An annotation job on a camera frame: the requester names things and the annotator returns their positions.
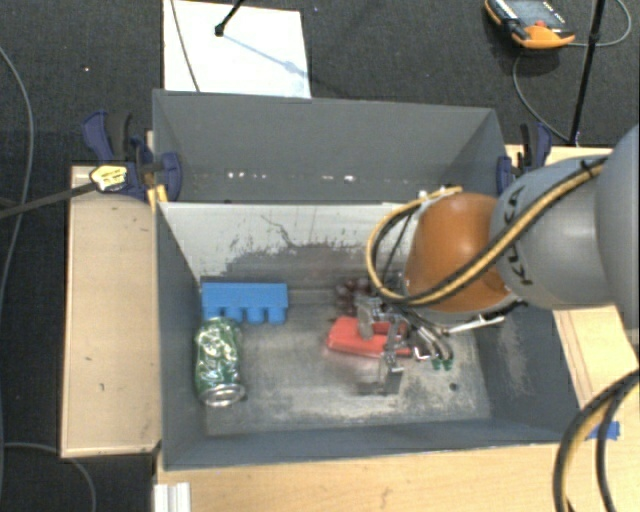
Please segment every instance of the blue block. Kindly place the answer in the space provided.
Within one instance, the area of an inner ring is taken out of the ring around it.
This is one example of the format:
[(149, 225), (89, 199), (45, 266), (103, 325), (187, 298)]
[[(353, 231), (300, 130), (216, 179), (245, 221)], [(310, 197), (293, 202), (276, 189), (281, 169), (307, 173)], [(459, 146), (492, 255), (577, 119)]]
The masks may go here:
[(287, 285), (284, 283), (219, 283), (201, 284), (202, 316), (232, 318), (237, 322), (280, 325), (286, 320), (289, 307)]

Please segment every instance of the soda can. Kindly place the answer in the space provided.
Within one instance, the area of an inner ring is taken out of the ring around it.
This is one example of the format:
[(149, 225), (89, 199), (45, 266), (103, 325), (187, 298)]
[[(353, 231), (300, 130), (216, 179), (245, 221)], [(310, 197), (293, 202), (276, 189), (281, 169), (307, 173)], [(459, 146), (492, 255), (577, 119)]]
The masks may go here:
[(238, 371), (242, 333), (236, 321), (211, 318), (202, 324), (194, 342), (198, 398), (210, 407), (228, 407), (242, 400), (245, 389)]

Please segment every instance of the black floor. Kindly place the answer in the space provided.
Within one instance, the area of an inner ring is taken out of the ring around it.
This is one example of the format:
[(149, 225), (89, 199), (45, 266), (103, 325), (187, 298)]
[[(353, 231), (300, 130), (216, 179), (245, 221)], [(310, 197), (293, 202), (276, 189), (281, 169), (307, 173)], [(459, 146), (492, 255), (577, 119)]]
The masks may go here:
[[(638, 123), (638, 20), (619, 45), (596, 51), (579, 142), (612, 145)], [(506, 142), (533, 118), (514, 92), (518, 50), (490, 25), (481, 0), (265, 0), (248, 5), (303, 13), (313, 96), (491, 107)], [(554, 3), (586, 41), (589, 0)], [(218, 20), (212, 20), (212, 27)], [(162, 3), (159, 0), (61, 0), (0, 3), (0, 46), (29, 92), (36, 122), (30, 197), (68, 186), (73, 161), (92, 159), (79, 123), (98, 108), (129, 110), (133, 131), (151, 126), (152, 88), (162, 85)], [(609, 0), (602, 41), (626, 28)], [(568, 134), (584, 49), (524, 57), (519, 65), (529, 102)], [(0, 63), (0, 197), (18, 200), (26, 163), (27, 123), (20, 91)], [(66, 207), (24, 216), (0, 331), (0, 378), (6, 441), (56, 446), (65, 296)], [(12, 221), (0, 221), (0, 261)], [(98, 510), (150, 506), (148, 456), (91, 459), (87, 469)], [(82, 477), (53, 456), (6, 452), (0, 510), (89, 510)]]

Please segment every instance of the tripod leg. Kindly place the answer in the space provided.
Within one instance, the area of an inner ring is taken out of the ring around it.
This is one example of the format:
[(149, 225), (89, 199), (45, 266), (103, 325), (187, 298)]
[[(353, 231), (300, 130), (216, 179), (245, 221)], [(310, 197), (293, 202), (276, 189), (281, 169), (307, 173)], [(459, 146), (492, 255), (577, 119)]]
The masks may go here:
[(240, 6), (244, 3), (245, 0), (238, 0), (233, 7), (231, 8), (231, 10), (229, 11), (229, 14), (227, 14), (227, 16), (225, 17), (225, 19), (223, 19), (218, 25), (216, 25), (216, 29), (215, 29), (215, 34), (218, 37), (222, 37), (224, 35), (224, 27), (227, 26), (227, 23), (229, 23), (229, 20), (231, 18), (233, 18), (233, 15), (236, 13), (236, 11), (238, 9), (240, 9)]
[(582, 116), (582, 105), (584, 104), (584, 97), (587, 93), (587, 84), (589, 83), (593, 54), (596, 51), (598, 39), (600, 39), (600, 22), (602, 21), (604, 4), (605, 0), (598, 0), (593, 13), (591, 32), (589, 33), (589, 45), (587, 46), (587, 53), (584, 59), (584, 66), (582, 68), (580, 91), (578, 92), (578, 101), (576, 102), (576, 110), (573, 116), (573, 125), (571, 127), (571, 134), (569, 135), (569, 144), (574, 146), (578, 145), (578, 128), (580, 126), (580, 117)]

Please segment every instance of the white paper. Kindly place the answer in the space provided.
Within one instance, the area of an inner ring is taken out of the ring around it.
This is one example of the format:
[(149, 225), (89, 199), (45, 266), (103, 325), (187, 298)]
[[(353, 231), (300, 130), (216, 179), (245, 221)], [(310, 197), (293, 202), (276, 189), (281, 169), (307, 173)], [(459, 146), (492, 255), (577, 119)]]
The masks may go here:
[[(201, 92), (311, 97), (299, 12), (243, 6), (224, 36), (216, 37), (215, 26), (231, 5), (175, 0), (175, 8)], [(164, 0), (164, 87), (196, 90), (169, 0)]]

